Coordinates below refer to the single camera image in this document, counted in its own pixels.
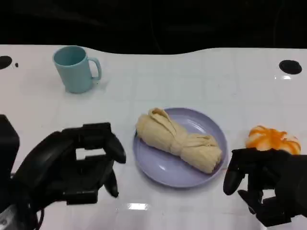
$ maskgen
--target plate rim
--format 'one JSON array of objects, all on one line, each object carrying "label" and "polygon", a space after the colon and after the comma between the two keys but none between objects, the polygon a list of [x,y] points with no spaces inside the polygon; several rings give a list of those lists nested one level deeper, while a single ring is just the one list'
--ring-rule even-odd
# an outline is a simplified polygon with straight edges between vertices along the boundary
[{"label": "plate rim", "polygon": [[224,139],[224,141],[225,141],[225,151],[226,151],[226,153],[225,153],[225,158],[223,159],[223,162],[221,162],[221,164],[222,164],[221,167],[220,167],[214,174],[212,174],[212,176],[210,176],[207,180],[201,181],[201,182],[199,182],[199,183],[197,183],[197,184],[194,184],[194,185],[189,185],[189,186],[186,186],[186,185],[170,185],[170,184],[167,184],[167,183],[165,183],[165,182],[163,182],[163,181],[156,180],[156,179],[154,179],[153,177],[150,176],[150,173],[148,173],[148,172],[140,165],[139,161],[137,160],[137,156],[136,156],[136,153],[135,153],[135,148],[136,148],[136,147],[135,147],[135,140],[136,140],[136,138],[139,138],[139,137],[137,137],[137,130],[136,130],[136,129],[135,129],[135,131],[134,131],[134,135],[133,135],[133,139],[132,139],[132,150],[133,150],[133,154],[134,154],[134,157],[135,157],[135,162],[136,162],[137,166],[139,167],[139,169],[140,169],[146,176],[148,176],[151,180],[153,180],[153,181],[155,181],[155,182],[157,182],[157,183],[163,184],[163,185],[165,185],[165,186],[168,186],[168,187],[172,187],[172,188],[193,188],[193,187],[197,187],[197,186],[201,186],[201,185],[203,185],[203,184],[206,184],[206,183],[210,182],[211,180],[213,180],[216,176],[218,176],[218,175],[220,174],[220,172],[221,172],[221,170],[222,170],[222,167],[223,167],[223,165],[225,164],[225,162],[228,163],[228,143],[227,143],[226,136],[225,136],[223,130],[221,129],[221,127],[220,127],[211,117],[207,116],[206,114],[204,114],[204,113],[202,113],[202,112],[200,112],[200,111],[197,111],[197,110],[195,110],[195,109],[189,109],[189,108],[186,108],[186,107],[168,107],[168,108],[163,108],[163,110],[165,110],[166,113],[167,113],[167,110],[173,110],[173,109],[191,110],[191,111],[194,111],[194,112],[199,113],[199,114],[201,114],[201,115],[204,115],[204,116],[206,116],[207,118],[209,118],[209,119],[219,128],[219,130],[220,130],[221,133],[222,133],[223,139]]}]

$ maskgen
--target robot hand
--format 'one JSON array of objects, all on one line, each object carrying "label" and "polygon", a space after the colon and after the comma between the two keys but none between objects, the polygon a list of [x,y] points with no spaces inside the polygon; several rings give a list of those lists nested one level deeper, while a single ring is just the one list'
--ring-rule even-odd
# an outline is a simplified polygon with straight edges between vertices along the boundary
[{"label": "robot hand", "polygon": [[[252,214],[266,227],[291,222],[296,215],[307,217],[307,155],[283,150],[236,149],[224,179],[224,193],[233,194],[248,174],[248,189],[239,190]],[[262,200],[264,189],[275,196]]]},{"label": "robot hand", "polygon": [[[125,163],[126,154],[110,123],[53,132],[11,174],[18,148],[18,134],[6,116],[0,115],[0,221],[5,221],[4,229],[37,230],[45,207],[56,201],[94,204],[102,186],[113,197],[118,196],[113,164]],[[102,151],[78,160],[77,149],[103,149],[105,154]]]}]

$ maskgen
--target cable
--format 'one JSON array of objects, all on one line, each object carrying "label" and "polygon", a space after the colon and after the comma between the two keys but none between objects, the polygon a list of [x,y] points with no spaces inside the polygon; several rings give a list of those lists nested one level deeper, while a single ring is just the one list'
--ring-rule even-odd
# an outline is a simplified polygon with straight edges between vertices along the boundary
[{"label": "cable", "polygon": [[42,209],[42,210],[40,210],[39,222],[37,223],[37,227],[35,228],[35,230],[39,230],[40,229],[40,227],[42,226],[42,223],[44,221],[44,217],[45,217],[45,210]]},{"label": "cable", "polygon": [[279,15],[282,11],[282,9],[284,8],[284,5],[285,5],[285,0],[282,0],[282,3],[276,13],[276,16],[275,16],[275,22],[274,22],[274,27],[273,27],[273,47],[276,46],[276,31],[277,31],[277,24],[278,24],[278,20],[279,20]]}]

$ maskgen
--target mug handle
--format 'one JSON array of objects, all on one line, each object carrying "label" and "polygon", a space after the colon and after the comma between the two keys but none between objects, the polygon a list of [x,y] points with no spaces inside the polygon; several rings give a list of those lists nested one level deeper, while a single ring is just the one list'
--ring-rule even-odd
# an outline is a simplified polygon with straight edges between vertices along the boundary
[{"label": "mug handle", "polygon": [[89,61],[93,61],[96,66],[97,66],[97,69],[98,69],[98,77],[92,77],[93,79],[95,80],[100,80],[101,79],[101,75],[102,75],[102,70],[101,70],[101,66],[100,66],[100,62],[97,58],[95,57],[89,57],[88,58]]}]

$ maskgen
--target orange and white toy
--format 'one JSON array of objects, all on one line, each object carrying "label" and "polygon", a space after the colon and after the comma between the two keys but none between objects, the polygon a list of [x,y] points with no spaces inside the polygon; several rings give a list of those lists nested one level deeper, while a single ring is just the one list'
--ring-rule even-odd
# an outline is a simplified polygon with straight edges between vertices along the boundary
[{"label": "orange and white toy", "polygon": [[257,148],[259,151],[285,150],[292,155],[298,155],[301,152],[301,145],[296,137],[288,135],[285,131],[280,132],[263,126],[252,128],[245,145],[246,148]]}]

